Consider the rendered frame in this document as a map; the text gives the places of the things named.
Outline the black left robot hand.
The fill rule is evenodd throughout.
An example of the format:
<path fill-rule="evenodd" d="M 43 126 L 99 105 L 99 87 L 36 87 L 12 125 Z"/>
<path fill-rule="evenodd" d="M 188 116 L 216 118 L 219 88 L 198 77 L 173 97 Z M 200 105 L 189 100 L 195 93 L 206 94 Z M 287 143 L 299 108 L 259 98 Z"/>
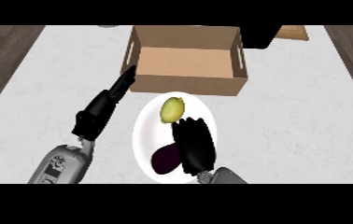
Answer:
<path fill-rule="evenodd" d="M 136 66 L 133 65 L 120 76 L 113 87 L 95 96 L 86 109 L 77 112 L 73 134 L 79 138 L 93 141 L 101 135 L 110 122 L 115 105 L 135 84 L 135 71 Z"/>

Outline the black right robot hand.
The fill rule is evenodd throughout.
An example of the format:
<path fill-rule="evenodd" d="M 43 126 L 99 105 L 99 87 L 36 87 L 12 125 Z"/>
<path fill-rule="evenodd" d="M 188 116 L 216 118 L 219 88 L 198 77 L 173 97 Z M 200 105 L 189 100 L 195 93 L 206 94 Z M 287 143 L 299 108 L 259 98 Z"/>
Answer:
<path fill-rule="evenodd" d="M 180 119 L 172 128 L 183 172 L 195 176 L 213 171 L 217 153 L 204 119 Z"/>

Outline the dark purple eggplant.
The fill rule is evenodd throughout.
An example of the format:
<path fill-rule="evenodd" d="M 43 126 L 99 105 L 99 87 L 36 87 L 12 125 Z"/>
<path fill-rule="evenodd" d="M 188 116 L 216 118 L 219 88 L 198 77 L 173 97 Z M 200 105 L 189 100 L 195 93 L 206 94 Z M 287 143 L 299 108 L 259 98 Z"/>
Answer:
<path fill-rule="evenodd" d="M 152 168 L 158 175 L 167 175 L 180 165 L 178 144 L 161 147 L 151 158 Z"/>

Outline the white round plate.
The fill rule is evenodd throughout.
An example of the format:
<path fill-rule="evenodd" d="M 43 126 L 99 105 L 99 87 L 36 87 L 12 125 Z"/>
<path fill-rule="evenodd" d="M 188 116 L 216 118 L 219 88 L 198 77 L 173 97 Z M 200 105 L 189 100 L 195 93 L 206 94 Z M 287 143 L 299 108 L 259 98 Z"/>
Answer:
<path fill-rule="evenodd" d="M 213 142 L 219 141 L 217 124 L 213 113 L 198 97 L 186 92 L 173 91 L 158 95 L 145 105 L 135 121 L 133 150 L 138 165 L 148 177 L 161 184 L 186 184 L 197 180 L 194 176 L 183 173 L 179 166 L 172 173 L 160 175 L 151 164 L 155 151 L 175 143 L 172 124 L 160 120 L 160 109 L 169 98 L 178 97 L 185 103 L 183 118 L 203 118 L 209 126 Z"/>

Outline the brown cardboard box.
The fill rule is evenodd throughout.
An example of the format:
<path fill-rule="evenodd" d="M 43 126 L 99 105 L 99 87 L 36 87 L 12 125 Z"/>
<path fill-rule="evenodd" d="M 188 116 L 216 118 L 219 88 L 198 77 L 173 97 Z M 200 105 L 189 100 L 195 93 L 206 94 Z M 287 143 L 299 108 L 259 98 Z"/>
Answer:
<path fill-rule="evenodd" d="M 135 92 L 238 95 L 248 80 L 240 28 L 136 25 L 121 68 L 132 66 Z"/>

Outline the yellow lemon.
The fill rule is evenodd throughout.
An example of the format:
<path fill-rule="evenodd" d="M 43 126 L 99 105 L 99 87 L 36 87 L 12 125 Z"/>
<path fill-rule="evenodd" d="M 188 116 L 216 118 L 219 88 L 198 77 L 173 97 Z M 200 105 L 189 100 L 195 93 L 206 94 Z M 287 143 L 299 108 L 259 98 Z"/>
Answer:
<path fill-rule="evenodd" d="M 160 110 L 160 118 L 163 123 L 176 122 L 185 113 L 185 103 L 180 97 L 172 97 Z"/>

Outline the black appliance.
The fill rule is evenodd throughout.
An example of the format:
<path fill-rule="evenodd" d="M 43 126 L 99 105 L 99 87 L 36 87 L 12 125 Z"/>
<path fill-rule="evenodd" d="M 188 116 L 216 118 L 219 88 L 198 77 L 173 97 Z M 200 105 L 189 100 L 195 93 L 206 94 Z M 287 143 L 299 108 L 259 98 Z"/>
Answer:
<path fill-rule="evenodd" d="M 243 25 L 240 27 L 243 47 L 245 49 L 266 49 L 279 32 L 281 26 L 274 25 Z"/>

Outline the wooden cutting board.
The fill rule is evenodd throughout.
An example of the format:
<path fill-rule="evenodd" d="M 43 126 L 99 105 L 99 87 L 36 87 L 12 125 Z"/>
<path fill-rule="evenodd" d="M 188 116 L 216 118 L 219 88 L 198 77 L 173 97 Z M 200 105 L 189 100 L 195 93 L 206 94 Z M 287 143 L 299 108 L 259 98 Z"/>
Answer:
<path fill-rule="evenodd" d="M 278 31 L 276 38 L 309 40 L 303 25 L 284 25 Z"/>

